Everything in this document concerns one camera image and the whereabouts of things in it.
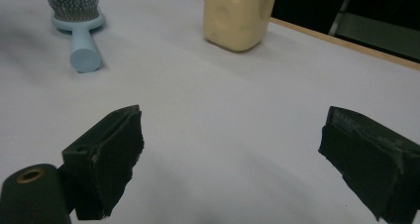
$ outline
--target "hairbrush handle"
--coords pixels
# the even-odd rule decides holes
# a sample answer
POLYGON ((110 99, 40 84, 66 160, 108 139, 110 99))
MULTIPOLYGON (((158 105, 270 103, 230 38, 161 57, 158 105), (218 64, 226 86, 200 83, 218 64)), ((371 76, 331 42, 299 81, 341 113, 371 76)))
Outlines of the hairbrush handle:
POLYGON ((101 56, 86 27, 73 28, 70 62, 79 72, 94 71, 101 64, 101 56))
POLYGON ((84 22, 66 22, 52 15, 52 23, 57 28, 72 31, 70 63, 78 72, 91 72, 101 65, 101 56, 89 31, 98 28, 104 21, 100 12, 97 18, 84 22))

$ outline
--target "white table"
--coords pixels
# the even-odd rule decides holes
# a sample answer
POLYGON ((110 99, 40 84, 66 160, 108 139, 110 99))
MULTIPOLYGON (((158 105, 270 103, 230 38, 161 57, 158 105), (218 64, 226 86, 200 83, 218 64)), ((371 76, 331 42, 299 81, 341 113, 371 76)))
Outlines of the white table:
POLYGON ((376 223, 318 153, 321 129, 334 105, 420 143, 420 71, 276 24, 230 53, 203 39, 202 0, 99 5, 104 65, 80 74, 47 0, 0 0, 2 180, 60 166, 101 118, 140 104, 146 148, 100 223, 376 223))

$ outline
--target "white tabletop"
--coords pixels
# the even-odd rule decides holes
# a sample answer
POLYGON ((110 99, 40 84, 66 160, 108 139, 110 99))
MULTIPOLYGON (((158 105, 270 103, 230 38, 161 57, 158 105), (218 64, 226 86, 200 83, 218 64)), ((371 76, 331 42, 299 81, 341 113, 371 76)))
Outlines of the white tabletop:
POLYGON ((47 0, 0 0, 1 180, 60 166, 101 118, 140 104, 146 148, 100 223, 376 223, 318 153, 321 129, 339 106, 420 143, 420 71, 276 24, 231 53, 203 39, 202 0, 99 6, 104 64, 81 74, 47 0))

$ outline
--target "hairbrush bristles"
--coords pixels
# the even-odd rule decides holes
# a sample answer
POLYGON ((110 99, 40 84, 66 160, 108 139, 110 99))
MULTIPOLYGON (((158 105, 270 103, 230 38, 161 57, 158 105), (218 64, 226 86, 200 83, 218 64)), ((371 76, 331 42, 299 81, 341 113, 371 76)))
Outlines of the hairbrush bristles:
POLYGON ((49 0, 54 17, 65 22, 84 22, 99 17, 99 0, 49 0))

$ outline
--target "dark background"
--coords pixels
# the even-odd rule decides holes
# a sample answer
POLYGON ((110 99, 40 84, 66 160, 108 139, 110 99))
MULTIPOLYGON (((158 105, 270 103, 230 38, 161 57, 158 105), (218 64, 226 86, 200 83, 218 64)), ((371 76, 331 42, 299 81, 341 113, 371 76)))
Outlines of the dark background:
MULTIPOLYGON (((272 17, 328 34, 344 0, 275 0, 272 17)), ((347 12, 420 30, 420 0, 351 0, 347 12)))

